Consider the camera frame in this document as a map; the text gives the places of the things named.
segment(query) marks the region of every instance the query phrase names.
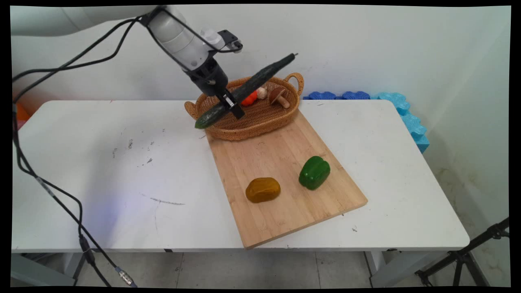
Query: basket handle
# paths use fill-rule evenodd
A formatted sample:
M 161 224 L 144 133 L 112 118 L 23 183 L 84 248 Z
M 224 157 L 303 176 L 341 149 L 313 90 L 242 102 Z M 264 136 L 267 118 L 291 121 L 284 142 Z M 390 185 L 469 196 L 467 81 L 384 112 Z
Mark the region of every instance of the basket handle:
M 190 116 L 192 116 L 192 118 L 197 120 L 197 112 L 195 111 L 195 104 L 194 103 L 186 101 L 184 103 L 184 109 L 187 110 L 188 114 L 190 114 Z
M 302 91 L 304 90 L 304 78 L 302 77 L 302 75 L 300 73 L 294 72 L 294 73 L 286 76 L 286 78 L 284 78 L 284 81 L 288 81 L 292 77 L 294 77 L 297 80 L 297 82 L 299 83 L 298 94 L 300 96 L 302 94 Z

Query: green bell pepper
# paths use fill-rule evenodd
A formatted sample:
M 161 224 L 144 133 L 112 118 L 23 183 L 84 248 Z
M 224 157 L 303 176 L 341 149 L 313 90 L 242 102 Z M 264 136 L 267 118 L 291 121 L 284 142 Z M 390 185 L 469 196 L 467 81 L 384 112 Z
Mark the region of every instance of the green bell pepper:
M 319 156 L 312 156 L 300 171 L 299 182 L 310 190 L 317 189 L 331 172 L 328 162 Z

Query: orange object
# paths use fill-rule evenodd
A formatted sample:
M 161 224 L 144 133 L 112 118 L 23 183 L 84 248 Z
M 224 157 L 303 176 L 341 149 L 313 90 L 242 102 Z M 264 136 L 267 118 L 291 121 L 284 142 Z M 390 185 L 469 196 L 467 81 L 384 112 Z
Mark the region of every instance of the orange object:
M 241 105 L 249 106 L 249 105 L 253 104 L 253 102 L 255 102 L 256 99 L 257 99 L 257 91 L 254 91 L 252 94 L 250 94 L 247 98 L 245 98 L 241 102 Z
M 275 199 L 280 194 L 280 184 L 273 178 L 255 178 L 246 188 L 246 197 L 254 203 Z
M 16 120 L 18 122 L 18 129 L 20 129 L 26 122 L 31 118 L 31 115 L 27 114 L 26 110 L 20 105 L 16 104 Z

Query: tripod stand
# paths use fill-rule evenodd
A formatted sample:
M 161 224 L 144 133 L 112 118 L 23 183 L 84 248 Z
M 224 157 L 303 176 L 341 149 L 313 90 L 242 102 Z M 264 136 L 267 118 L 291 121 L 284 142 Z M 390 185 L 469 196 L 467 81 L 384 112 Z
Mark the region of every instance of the tripod stand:
M 461 270 L 463 268 L 463 264 L 467 265 L 467 268 L 472 275 L 472 278 L 476 282 L 477 286 L 486 286 L 487 283 L 479 273 L 476 265 L 474 264 L 474 261 L 470 257 L 469 252 L 480 246 L 481 244 L 485 243 L 489 239 L 501 239 L 501 237 L 508 237 L 510 239 L 510 233 L 506 232 L 505 229 L 507 229 L 510 226 L 509 223 L 509 217 L 504 219 L 503 221 L 499 222 L 498 224 L 494 224 L 490 226 L 485 232 L 478 235 L 476 238 L 472 239 L 470 243 L 458 251 L 449 251 L 449 256 L 442 259 L 441 261 L 434 264 L 432 267 L 428 268 L 425 271 L 417 271 L 415 274 L 420 277 L 421 282 L 424 284 L 424 286 L 432 286 L 431 282 L 429 281 L 429 276 L 435 274 L 437 271 L 441 270 L 442 268 L 448 266 L 449 264 L 456 262 L 456 272 L 454 273 L 454 281 L 452 283 L 452 286 L 459 286 L 460 285 L 460 277 L 461 277 Z

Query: white table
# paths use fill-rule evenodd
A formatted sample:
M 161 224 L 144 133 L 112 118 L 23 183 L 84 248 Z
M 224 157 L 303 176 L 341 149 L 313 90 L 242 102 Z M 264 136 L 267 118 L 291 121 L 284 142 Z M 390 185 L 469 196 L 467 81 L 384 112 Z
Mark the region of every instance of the white table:
M 21 128 L 21 147 L 37 174 L 83 203 L 83 224 L 106 251 L 242 250 L 205 132 L 183 104 L 47 102 Z M 302 101 L 300 111 L 369 202 L 256 249 L 370 251 L 379 287 L 469 243 L 390 102 Z M 80 252 L 77 230 L 18 169 L 13 147 L 11 252 Z M 385 265 L 378 252 L 388 249 L 407 253 Z

